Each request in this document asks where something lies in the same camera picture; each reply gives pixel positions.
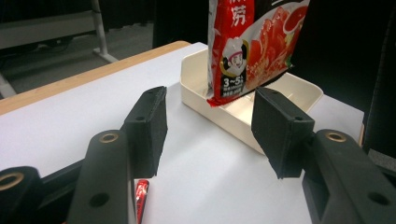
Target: food package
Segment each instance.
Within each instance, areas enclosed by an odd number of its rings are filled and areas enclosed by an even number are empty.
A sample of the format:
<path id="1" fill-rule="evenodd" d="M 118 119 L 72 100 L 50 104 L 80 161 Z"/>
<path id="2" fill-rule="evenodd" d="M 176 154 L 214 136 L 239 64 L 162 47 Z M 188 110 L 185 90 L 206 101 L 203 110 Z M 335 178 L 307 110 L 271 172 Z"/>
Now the food package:
<path id="1" fill-rule="evenodd" d="M 208 96 L 225 105 L 290 67 L 309 0 L 209 0 Z"/>

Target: metal rack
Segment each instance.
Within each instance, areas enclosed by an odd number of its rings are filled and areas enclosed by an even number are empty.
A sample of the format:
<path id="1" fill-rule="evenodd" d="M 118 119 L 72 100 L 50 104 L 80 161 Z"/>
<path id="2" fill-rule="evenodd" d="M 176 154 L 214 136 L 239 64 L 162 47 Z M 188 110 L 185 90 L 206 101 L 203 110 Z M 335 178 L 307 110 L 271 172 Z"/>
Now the metal rack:
<path id="1" fill-rule="evenodd" d="M 118 59 L 107 52 L 105 29 L 98 0 L 91 0 L 92 10 L 79 13 L 0 23 L 0 49 L 16 47 L 67 35 L 96 30 L 99 48 L 93 52 L 109 63 Z M 7 98 L 17 94 L 0 72 L 0 94 Z"/>

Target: screw hole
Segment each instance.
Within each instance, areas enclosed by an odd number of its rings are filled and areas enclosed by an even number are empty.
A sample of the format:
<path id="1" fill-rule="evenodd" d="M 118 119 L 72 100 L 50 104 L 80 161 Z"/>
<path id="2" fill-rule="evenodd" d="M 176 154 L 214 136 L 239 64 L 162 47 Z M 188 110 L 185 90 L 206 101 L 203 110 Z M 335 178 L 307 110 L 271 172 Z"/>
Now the screw hole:
<path id="1" fill-rule="evenodd" d="M 389 205 L 390 201 L 382 194 L 377 193 L 377 192 L 370 192 L 369 193 L 369 199 L 371 199 L 375 203 L 379 203 L 382 205 Z"/>
<path id="2" fill-rule="evenodd" d="M 340 133 L 326 133 L 326 137 L 334 142 L 345 142 L 347 138 Z"/>
<path id="3" fill-rule="evenodd" d="M 116 133 L 106 133 L 100 138 L 100 142 L 102 143 L 110 143 L 114 142 L 119 138 L 119 136 Z"/>
<path id="4" fill-rule="evenodd" d="M 106 193 L 98 193 L 91 197 L 90 199 L 90 206 L 91 207 L 101 207 L 108 202 L 108 194 Z"/>

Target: tomato image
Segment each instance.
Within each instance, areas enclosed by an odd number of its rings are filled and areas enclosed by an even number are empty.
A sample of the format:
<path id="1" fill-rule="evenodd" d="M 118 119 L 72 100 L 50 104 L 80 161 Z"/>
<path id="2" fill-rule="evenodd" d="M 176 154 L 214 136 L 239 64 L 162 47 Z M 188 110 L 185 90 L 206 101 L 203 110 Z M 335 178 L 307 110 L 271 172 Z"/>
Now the tomato image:
<path id="1" fill-rule="evenodd" d="M 288 58 L 294 51 L 308 6 L 286 10 L 277 7 L 272 18 L 265 19 L 260 29 L 260 37 L 251 40 L 254 55 L 247 62 L 247 88 L 253 90 L 288 68 Z"/>
<path id="2" fill-rule="evenodd" d="M 308 6 L 303 6 L 296 8 L 290 13 L 284 26 L 285 33 L 290 33 L 293 30 L 297 29 L 297 26 L 300 25 L 301 21 L 305 17 L 307 10 Z"/>

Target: table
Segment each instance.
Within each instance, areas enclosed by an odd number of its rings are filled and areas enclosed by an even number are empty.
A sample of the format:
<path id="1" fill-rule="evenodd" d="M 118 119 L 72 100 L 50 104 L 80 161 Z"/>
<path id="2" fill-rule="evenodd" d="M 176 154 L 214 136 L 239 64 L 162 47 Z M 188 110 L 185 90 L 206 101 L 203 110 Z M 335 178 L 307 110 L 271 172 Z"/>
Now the table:
<path id="1" fill-rule="evenodd" d="M 168 134 L 145 224 L 310 223 L 301 178 L 276 179 L 265 156 L 182 104 L 181 61 L 204 48 L 178 41 L 0 101 L 0 170 L 30 165 L 47 176 L 83 159 L 90 139 L 119 129 L 143 91 L 166 86 Z M 334 102 L 346 110 L 341 121 L 361 115 L 327 97 L 313 118 L 328 118 Z"/>

